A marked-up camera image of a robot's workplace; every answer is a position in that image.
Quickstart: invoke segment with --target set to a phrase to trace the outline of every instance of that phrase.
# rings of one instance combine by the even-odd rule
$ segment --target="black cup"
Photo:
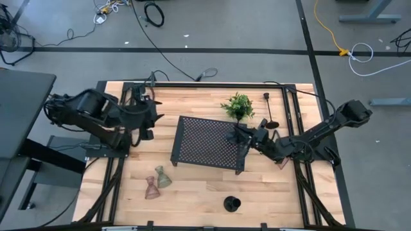
[[[241,201],[233,196],[228,196],[224,199],[224,208],[229,212],[236,212],[238,207],[241,206]]]

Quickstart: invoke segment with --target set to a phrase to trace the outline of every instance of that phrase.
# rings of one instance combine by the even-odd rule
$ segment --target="black desk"
[[[27,139],[55,80],[53,74],[0,70],[0,221],[26,169],[39,170],[37,160],[84,169],[84,162]]]

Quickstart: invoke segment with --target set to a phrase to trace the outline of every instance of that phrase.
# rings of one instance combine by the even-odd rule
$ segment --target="white cable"
[[[99,7],[98,8],[98,12],[100,12],[101,11],[101,9],[103,9],[103,8],[105,8],[105,7],[109,7],[109,8],[111,8],[112,10],[113,10],[113,12],[115,12],[115,13],[117,13],[118,12],[118,6],[123,6],[125,3],[120,3],[119,1],[117,1],[117,0],[113,0],[113,1],[111,1],[111,0],[107,0],[107,2],[106,2],[106,4],[105,5],[103,5],[103,6],[101,6],[101,7]],[[98,22],[97,20],[96,20],[96,17],[97,16],[100,16],[102,19],[103,19],[103,21],[101,21],[101,22]],[[95,24],[103,24],[105,21],[107,20],[107,15],[105,14],[105,13],[103,13],[103,14],[101,14],[101,15],[98,15],[97,13],[94,15],[94,19],[92,20]]]
[[[359,59],[355,58],[355,56],[354,56],[354,49],[355,49],[355,47],[356,47],[357,45],[363,45],[363,46],[368,47],[369,50],[371,51],[371,57],[370,57],[369,59],[367,59],[367,60],[359,60]],[[407,61],[402,62],[402,63],[400,63],[400,64],[397,64],[397,65],[393,65],[393,66],[391,66],[391,67],[384,68],[384,69],[379,70],[379,71],[376,71],[376,72],[374,72],[374,73],[370,73],[370,74],[358,74],[356,71],[354,71],[353,66],[351,65],[351,60],[360,62],[360,63],[362,63],[362,64],[367,63],[367,62],[370,62],[370,61],[372,60],[373,56],[374,56],[374,50],[372,50],[372,47],[371,47],[370,45],[365,44],[365,43],[363,43],[363,42],[360,42],[360,43],[357,43],[357,44],[355,44],[355,45],[353,46],[351,52],[348,52],[348,55],[349,55],[348,64],[349,64],[351,70],[352,70],[356,75],[362,76],[362,77],[372,76],[372,75],[378,74],[378,73],[380,73],[380,72],[383,72],[383,71],[386,71],[386,70],[389,70],[389,69],[392,69],[392,68],[395,68],[395,67],[399,67],[400,65],[403,65],[403,64],[406,64],[406,63],[408,63],[408,62],[411,62],[411,60],[407,60]]]

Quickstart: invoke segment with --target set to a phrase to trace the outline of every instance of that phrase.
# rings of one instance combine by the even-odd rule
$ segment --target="perforated metal tray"
[[[235,123],[180,116],[171,153],[174,166],[178,162],[203,166],[244,170],[241,146],[231,144],[226,135]]]

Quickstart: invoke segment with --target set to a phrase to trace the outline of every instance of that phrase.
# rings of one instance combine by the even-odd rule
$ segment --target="green artificial plant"
[[[249,97],[243,94],[236,93],[235,96],[228,99],[229,104],[222,103],[221,107],[227,110],[227,115],[230,118],[237,119],[237,122],[242,120],[244,117],[252,116],[255,114],[252,112],[252,101],[249,100]]]

